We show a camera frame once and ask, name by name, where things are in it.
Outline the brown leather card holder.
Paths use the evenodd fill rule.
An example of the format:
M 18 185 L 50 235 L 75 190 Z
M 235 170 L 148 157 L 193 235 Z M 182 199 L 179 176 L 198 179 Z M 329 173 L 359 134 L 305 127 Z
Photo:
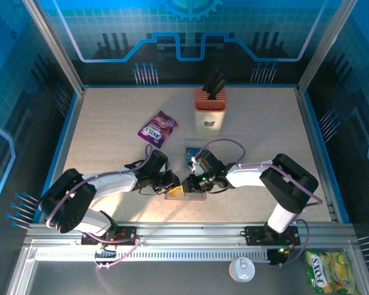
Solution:
M 170 201 L 178 201 L 182 203 L 194 203 L 194 202 L 203 202 L 207 198 L 206 193 L 184 193 L 183 197 L 167 197 L 166 194 L 164 194 L 165 200 Z

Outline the purple candy bag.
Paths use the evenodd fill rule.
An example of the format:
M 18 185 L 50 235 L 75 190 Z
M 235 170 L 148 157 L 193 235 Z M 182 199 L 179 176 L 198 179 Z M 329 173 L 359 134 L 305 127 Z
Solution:
M 170 134 L 178 127 L 176 120 L 166 115 L 163 111 L 159 111 L 153 116 L 137 135 L 153 146 L 161 148 Z

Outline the cream knife block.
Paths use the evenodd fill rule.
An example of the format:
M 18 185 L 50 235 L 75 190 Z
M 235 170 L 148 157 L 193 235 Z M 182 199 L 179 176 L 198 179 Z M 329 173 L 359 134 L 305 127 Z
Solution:
M 194 91 L 195 133 L 198 138 L 207 140 L 219 137 L 228 106 L 225 90 L 217 93 L 214 100 L 209 100 L 209 95 L 202 87 Z

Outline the white tin can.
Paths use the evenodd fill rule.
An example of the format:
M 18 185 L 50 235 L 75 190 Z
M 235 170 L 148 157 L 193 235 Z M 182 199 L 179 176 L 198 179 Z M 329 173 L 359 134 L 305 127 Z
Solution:
M 230 263 L 229 274 L 236 282 L 249 282 L 255 276 L 255 265 L 249 258 L 239 257 Z

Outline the black controller box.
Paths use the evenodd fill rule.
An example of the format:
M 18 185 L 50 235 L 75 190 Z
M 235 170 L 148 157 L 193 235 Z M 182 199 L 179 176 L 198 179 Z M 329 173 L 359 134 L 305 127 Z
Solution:
M 286 263 L 290 253 L 290 248 L 268 249 L 267 258 L 269 260 L 269 265 L 279 266 Z

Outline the yellow green candy bag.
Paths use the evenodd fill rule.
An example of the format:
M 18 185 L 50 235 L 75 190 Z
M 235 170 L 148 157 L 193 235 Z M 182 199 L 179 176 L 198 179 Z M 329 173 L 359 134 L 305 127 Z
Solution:
M 305 251 L 307 282 L 316 294 L 362 295 L 345 252 Z

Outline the aluminium front frame rail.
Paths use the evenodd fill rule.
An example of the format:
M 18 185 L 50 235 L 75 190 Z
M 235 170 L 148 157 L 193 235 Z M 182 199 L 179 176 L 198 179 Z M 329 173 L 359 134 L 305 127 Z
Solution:
M 134 226 L 141 244 L 149 248 L 245 248 L 240 232 L 262 222 L 120 222 Z M 348 248 L 359 243 L 352 224 L 309 222 L 310 248 Z M 79 245 L 82 234 L 76 230 L 60 234 L 42 224 L 30 225 L 23 246 Z

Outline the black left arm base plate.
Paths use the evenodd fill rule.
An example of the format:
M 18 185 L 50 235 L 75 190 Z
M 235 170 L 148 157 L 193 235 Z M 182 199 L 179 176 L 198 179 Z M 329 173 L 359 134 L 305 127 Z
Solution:
M 136 227 L 114 226 L 102 236 L 83 233 L 81 237 L 81 245 L 98 245 L 100 243 L 103 246 L 133 246 L 137 237 Z

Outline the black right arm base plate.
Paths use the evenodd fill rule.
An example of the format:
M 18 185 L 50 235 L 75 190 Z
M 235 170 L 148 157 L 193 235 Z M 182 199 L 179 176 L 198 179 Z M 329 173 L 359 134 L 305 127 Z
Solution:
M 240 232 L 247 246 L 298 246 L 301 244 L 298 228 L 288 226 L 281 234 L 268 226 L 247 226 Z

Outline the aluminium side rail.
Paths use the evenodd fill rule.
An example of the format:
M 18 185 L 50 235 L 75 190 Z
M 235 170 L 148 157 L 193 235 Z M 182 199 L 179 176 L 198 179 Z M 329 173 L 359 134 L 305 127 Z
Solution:
M 65 210 L 61 213 L 59 210 L 69 198 L 71 187 L 83 182 L 81 174 L 76 169 L 70 168 L 66 171 L 63 169 L 83 101 L 84 95 L 78 94 L 75 94 L 71 101 L 39 202 L 41 221 L 51 229 L 57 229 L 59 219 L 65 215 Z
M 319 187 L 314 193 L 316 196 L 318 196 L 318 198 L 323 200 L 321 205 L 307 207 L 305 212 L 301 214 L 301 217 L 308 216 L 310 213 L 316 214 L 317 217 L 318 213 L 327 211 L 327 221 L 331 221 L 333 223 L 342 223 L 341 214 L 336 204 L 335 189 L 333 188 L 330 180 L 330 174 L 327 169 L 325 157 L 322 154 L 322 148 L 319 143 L 317 130 L 314 126 L 309 106 L 304 95 L 300 94 L 297 88 L 294 88 L 294 92 L 315 166 L 315 168 L 306 169 L 317 178 Z

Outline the aluminium frame post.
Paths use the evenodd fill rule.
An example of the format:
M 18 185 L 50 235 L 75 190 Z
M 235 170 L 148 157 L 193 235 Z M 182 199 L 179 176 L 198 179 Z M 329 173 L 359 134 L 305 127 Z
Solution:
M 311 81 L 315 77 L 318 69 L 324 61 L 327 53 L 330 51 L 333 44 L 341 32 L 344 24 L 350 16 L 353 8 L 358 0 L 342 0 L 334 16 L 332 17 L 327 29 L 325 30 L 304 74 L 298 83 L 298 94 L 304 95 Z
M 66 50 L 63 47 L 59 37 L 54 31 L 53 26 L 50 24 L 46 13 L 43 11 L 42 6 L 38 0 L 22 0 L 27 11 L 31 15 L 34 23 L 42 34 L 44 40 L 49 46 L 50 51 L 53 53 L 54 57 L 58 61 L 62 71 L 64 72 L 66 78 L 69 80 L 74 91 L 82 96 L 84 94 L 84 86 L 81 82 L 81 78 L 76 72 Z

